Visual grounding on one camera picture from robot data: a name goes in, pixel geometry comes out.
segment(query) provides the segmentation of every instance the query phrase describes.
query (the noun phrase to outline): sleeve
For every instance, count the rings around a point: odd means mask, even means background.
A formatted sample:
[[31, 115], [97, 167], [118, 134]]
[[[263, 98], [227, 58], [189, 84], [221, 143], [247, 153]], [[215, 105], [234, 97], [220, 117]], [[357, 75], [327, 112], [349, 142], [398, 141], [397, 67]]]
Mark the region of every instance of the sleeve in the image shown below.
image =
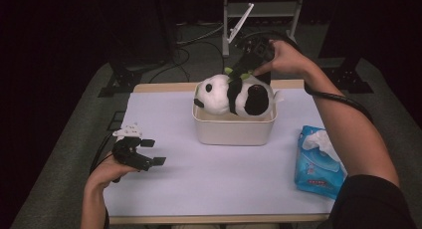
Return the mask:
[[347, 177], [329, 219], [333, 228], [416, 228], [401, 190], [370, 175]]

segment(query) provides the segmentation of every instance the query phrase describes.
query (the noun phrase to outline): human hand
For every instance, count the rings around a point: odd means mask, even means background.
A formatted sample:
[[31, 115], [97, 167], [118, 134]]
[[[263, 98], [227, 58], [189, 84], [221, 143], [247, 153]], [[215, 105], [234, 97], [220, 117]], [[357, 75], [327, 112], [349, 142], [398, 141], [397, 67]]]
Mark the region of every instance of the human hand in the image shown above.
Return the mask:
[[274, 59], [263, 64], [254, 71], [254, 76], [259, 76], [269, 71], [281, 74], [302, 76], [313, 62], [298, 52], [292, 45], [281, 40], [270, 40], [274, 47]]
[[105, 189], [109, 184], [128, 172], [138, 171], [134, 167], [120, 164], [109, 152], [97, 168], [91, 173], [87, 181], [87, 187], [95, 187], [97, 189]]

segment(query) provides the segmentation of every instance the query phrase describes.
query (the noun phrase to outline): panda plush toy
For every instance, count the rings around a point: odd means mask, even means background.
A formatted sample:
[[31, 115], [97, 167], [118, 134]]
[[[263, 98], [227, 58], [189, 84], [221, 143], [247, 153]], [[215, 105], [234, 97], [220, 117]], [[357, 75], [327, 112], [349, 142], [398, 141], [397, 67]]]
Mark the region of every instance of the panda plush toy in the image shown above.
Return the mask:
[[270, 87], [270, 73], [254, 77], [250, 71], [232, 77], [232, 69], [225, 71], [227, 75], [215, 75], [196, 88], [194, 104], [209, 114], [265, 117], [281, 99]]

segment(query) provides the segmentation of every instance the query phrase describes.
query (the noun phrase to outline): beige container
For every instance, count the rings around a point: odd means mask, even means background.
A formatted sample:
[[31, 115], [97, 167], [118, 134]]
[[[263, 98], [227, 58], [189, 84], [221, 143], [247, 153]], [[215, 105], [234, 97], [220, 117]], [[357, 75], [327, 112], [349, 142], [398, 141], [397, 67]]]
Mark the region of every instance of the beige container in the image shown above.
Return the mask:
[[266, 144], [277, 117], [276, 104], [264, 118], [240, 117], [235, 114], [213, 115], [196, 105], [192, 109], [200, 142], [220, 145]]

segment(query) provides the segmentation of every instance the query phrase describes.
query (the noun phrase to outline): panda head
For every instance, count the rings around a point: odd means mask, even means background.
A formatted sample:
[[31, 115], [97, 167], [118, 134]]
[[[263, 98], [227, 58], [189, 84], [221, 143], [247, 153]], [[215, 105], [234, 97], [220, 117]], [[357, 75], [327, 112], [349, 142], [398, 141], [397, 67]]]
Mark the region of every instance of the panda head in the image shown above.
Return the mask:
[[227, 91], [229, 77], [215, 75], [198, 84], [194, 104], [212, 115], [223, 115], [230, 110]]

